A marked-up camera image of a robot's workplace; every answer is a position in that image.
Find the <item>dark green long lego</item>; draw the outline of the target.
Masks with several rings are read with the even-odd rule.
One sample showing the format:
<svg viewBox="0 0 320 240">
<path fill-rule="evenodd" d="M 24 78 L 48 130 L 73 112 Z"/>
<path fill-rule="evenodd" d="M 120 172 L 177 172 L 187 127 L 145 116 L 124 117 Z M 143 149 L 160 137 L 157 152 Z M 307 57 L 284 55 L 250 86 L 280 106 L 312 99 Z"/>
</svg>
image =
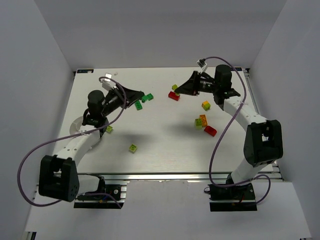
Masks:
<svg viewBox="0 0 320 240">
<path fill-rule="evenodd" d="M 139 100 L 137 100 L 137 101 L 134 103 L 134 105 L 135 105 L 135 108 L 136 108 L 137 111 L 143 109 L 143 106 L 142 106 L 142 104 L 141 104 L 141 102 L 140 102 Z"/>
</svg>

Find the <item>dark green square lego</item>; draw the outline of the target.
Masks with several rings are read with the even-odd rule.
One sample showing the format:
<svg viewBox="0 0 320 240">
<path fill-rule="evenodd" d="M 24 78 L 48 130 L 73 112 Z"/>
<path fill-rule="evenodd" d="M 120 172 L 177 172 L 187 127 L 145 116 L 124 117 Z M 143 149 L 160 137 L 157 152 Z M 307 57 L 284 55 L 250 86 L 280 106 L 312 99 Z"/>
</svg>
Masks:
<svg viewBox="0 0 320 240">
<path fill-rule="evenodd" d="M 142 98 L 141 98 L 141 102 L 142 103 L 145 103 L 146 101 L 151 101 L 151 100 L 153 100 L 154 99 L 154 96 L 151 94 L 151 93 L 149 93 L 149 94 L 147 94 L 147 95 L 144 95 Z"/>
</svg>

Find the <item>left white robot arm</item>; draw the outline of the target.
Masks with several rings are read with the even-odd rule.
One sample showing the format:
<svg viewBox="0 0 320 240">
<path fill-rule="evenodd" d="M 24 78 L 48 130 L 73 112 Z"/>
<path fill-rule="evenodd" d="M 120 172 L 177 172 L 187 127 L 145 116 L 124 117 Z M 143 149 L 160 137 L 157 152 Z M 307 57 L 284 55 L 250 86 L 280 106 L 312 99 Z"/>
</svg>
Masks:
<svg viewBox="0 0 320 240">
<path fill-rule="evenodd" d="M 104 94 L 93 90 L 87 96 L 79 135 L 54 155 L 46 155 L 40 162 L 38 192 L 41 196 L 72 202 L 78 195 L 106 195 L 104 178 L 100 175 L 78 175 L 77 166 L 85 154 L 96 145 L 109 126 L 108 115 L 118 108 L 126 109 L 144 96 L 120 84 Z"/>
</svg>

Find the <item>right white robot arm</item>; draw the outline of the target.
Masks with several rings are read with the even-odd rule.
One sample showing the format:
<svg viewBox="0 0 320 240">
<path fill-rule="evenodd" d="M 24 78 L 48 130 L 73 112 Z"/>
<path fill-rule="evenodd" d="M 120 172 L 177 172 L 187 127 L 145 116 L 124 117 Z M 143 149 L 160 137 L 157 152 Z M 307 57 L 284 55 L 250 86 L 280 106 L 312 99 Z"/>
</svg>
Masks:
<svg viewBox="0 0 320 240">
<path fill-rule="evenodd" d="M 240 94 L 232 87 L 232 76 L 237 72 L 225 64 L 216 66 L 213 77 L 203 70 L 194 71 L 184 84 L 174 90 L 176 94 L 189 96 L 212 94 L 215 104 L 231 116 L 226 126 L 230 127 L 236 121 L 245 131 L 244 159 L 228 176 L 223 185 L 225 188 L 248 184 L 265 166 L 283 157 L 281 123 L 259 115 L 246 104 L 247 94 Z"/>
</svg>

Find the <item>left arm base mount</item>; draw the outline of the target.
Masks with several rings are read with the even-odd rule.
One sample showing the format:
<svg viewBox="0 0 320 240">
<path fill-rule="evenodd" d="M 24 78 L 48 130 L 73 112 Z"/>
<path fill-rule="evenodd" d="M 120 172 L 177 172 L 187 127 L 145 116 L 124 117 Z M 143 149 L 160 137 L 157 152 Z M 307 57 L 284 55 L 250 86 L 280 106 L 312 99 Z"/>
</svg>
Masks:
<svg viewBox="0 0 320 240">
<path fill-rule="evenodd" d="M 75 209 L 121 209 L 127 193 L 127 183 L 107 180 L 102 175 L 79 176 Z"/>
</svg>

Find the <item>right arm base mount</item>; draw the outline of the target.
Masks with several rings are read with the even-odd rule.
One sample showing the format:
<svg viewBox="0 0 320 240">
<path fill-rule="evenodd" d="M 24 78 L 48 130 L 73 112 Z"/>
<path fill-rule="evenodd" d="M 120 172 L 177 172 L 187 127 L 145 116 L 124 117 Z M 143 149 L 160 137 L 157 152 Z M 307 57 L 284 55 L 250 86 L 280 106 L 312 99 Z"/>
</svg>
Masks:
<svg viewBox="0 0 320 240">
<path fill-rule="evenodd" d="M 204 189 L 209 195 L 211 212 L 255 212 L 257 202 L 253 185 L 221 188 L 210 184 Z"/>
</svg>

